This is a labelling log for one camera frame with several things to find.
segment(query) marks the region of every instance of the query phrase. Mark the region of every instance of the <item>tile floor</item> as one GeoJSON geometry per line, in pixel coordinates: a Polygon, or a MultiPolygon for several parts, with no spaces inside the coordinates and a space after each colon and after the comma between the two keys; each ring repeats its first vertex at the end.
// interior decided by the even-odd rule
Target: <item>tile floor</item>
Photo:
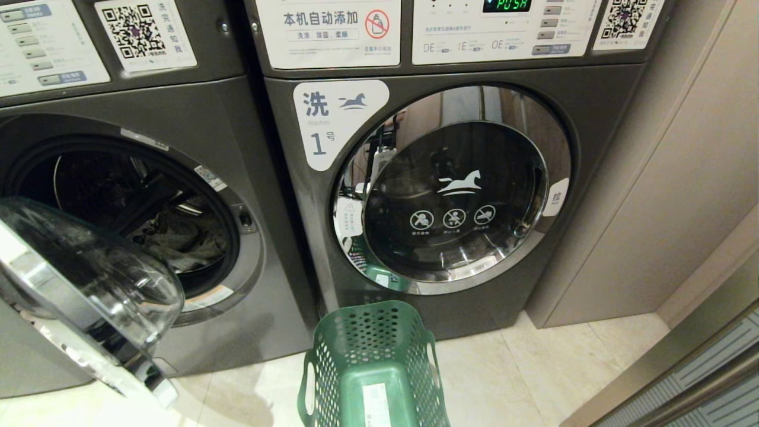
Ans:
{"type": "MultiPolygon", "coordinates": [[[[536,330],[508,329],[437,344],[454,427],[556,427],[669,332],[655,314],[536,330]]],[[[303,355],[178,378],[169,410],[127,401],[95,383],[0,400],[14,427],[298,427],[303,355]]]]}

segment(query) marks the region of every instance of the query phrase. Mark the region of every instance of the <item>green laundry basket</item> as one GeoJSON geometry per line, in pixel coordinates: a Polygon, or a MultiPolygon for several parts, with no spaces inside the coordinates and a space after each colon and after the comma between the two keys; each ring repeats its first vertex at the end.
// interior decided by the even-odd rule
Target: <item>green laundry basket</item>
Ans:
{"type": "Polygon", "coordinates": [[[435,337],[409,304],[341,308],[306,353],[298,412],[306,427],[449,427],[435,337]],[[428,357],[428,347],[434,365],[428,357]],[[306,410],[308,366],[316,401],[306,410]]]}

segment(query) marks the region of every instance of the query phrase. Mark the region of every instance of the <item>washer door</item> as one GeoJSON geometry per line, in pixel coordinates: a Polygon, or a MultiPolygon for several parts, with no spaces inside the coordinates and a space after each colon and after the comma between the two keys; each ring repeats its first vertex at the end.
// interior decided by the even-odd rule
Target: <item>washer door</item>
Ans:
{"type": "Polygon", "coordinates": [[[0,296],[69,358],[130,398],[171,406],[151,354],[184,304],[140,246],[27,199],[0,200],[0,296]]]}
{"type": "Polygon", "coordinates": [[[565,198],[568,138],[518,90],[445,90],[367,136],[335,195],[351,263],[404,293],[451,293],[507,271],[538,244],[565,198]]]}

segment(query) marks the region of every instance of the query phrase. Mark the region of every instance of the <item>sticker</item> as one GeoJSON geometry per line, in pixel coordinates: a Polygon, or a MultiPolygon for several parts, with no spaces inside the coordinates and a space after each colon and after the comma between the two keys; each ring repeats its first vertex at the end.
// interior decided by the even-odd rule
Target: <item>sticker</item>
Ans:
{"type": "Polygon", "coordinates": [[[414,2],[415,65],[583,56],[601,0],[414,2]]]}
{"type": "Polygon", "coordinates": [[[376,67],[401,61],[401,0],[257,2],[272,67],[376,67]]]}
{"type": "Polygon", "coordinates": [[[204,293],[201,296],[197,296],[192,299],[188,299],[184,302],[184,307],[182,307],[182,312],[194,312],[196,310],[200,310],[205,307],[210,307],[211,305],[216,304],[217,302],[224,301],[225,299],[229,298],[235,291],[232,289],[229,289],[226,286],[219,285],[214,290],[212,290],[209,293],[204,293]]]}
{"type": "Polygon", "coordinates": [[[442,193],[443,196],[473,195],[475,190],[482,189],[476,183],[478,179],[481,179],[479,170],[473,170],[464,179],[439,178],[438,181],[445,186],[437,192],[442,193]]]}
{"type": "Polygon", "coordinates": [[[564,178],[561,181],[551,185],[551,189],[548,190],[548,203],[546,203],[543,209],[544,217],[555,217],[559,214],[566,198],[567,190],[569,189],[569,178],[564,178]]]}
{"type": "Polygon", "coordinates": [[[169,147],[168,145],[158,142],[150,137],[147,137],[143,134],[138,134],[137,132],[132,132],[129,129],[121,128],[121,136],[135,140],[137,142],[141,142],[143,144],[150,145],[151,147],[158,148],[159,150],[168,151],[169,147]]]}
{"type": "Polygon", "coordinates": [[[435,223],[435,216],[428,210],[417,210],[408,220],[413,229],[424,231],[435,223]]]}
{"type": "Polygon", "coordinates": [[[301,83],[293,101],[308,166],[324,171],[354,133],[387,104],[390,91],[380,80],[301,83]]]}
{"type": "Polygon", "coordinates": [[[193,169],[196,174],[198,174],[201,178],[203,178],[203,181],[206,182],[206,184],[210,185],[211,188],[214,189],[217,193],[224,188],[227,188],[227,185],[222,181],[221,178],[219,178],[218,175],[211,172],[211,169],[206,168],[203,165],[199,165],[195,169],[193,169]]]}
{"type": "Polygon", "coordinates": [[[337,199],[335,220],[341,237],[353,237],[364,234],[361,225],[361,213],[364,210],[360,200],[340,197],[337,199]]]}
{"type": "Polygon", "coordinates": [[[364,425],[366,427],[392,427],[385,385],[364,385],[361,391],[364,394],[364,425]]]}
{"type": "Polygon", "coordinates": [[[593,50],[646,49],[664,0],[614,0],[606,6],[593,50]]]}
{"type": "Polygon", "coordinates": [[[374,283],[378,285],[382,285],[386,288],[390,286],[390,276],[388,276],[387,274],[377,274],[377,277],[374,278],[374,283]]]}
{"type": "Polygon", "coordinates": [[[447,228],[459,228],[467,219],[467,213],[461,209],[451,209],[442,218],[442,224],[447,228]]]}
{"type": "Polygon", "coordinates": [[[0,97],[108,81],[71,0],[0,6],[0,97]]]}
{"type": "Polygon", "coordinates": [[[492,221],[495,217],[496,207],[494,207],[492,204],[486,204],[480,209],[477,209],[477,212],[474,213],[474,222],[479,226],[483,226],[492,221]]]}
{"type": "Polygon", "coordinates": [[[95,9],[126,72],[197,65],[174,0],[109,0],[95,9]]]}

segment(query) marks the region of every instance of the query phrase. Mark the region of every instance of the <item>closed washer door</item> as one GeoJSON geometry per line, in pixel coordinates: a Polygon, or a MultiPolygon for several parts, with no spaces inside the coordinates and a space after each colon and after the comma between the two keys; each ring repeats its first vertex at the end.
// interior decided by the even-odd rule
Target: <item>closed washer door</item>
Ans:
{"type": "Polygon", "coordinates": [[[335,188],[335,234],[380,286],[422,295],[471,288],[537,245],[571,168],[563,127],[531,95],[444,90],[359,143],[335,188]]]}

